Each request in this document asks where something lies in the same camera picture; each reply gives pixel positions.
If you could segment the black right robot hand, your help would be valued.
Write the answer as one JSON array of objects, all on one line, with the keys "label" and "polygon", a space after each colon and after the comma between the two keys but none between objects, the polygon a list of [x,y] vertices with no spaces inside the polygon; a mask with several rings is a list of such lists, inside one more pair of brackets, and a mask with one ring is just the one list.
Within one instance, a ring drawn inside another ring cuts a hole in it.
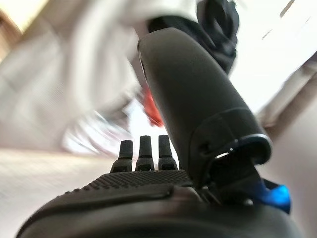
[{"label": "black right robot hand", "polygon": [[167,28],[144,36],[139,59],[167,135],[122,141],[111,171],[56,197],[19,238],[299,238],[288,189],[260,177],[271,140],[216,61]]}]

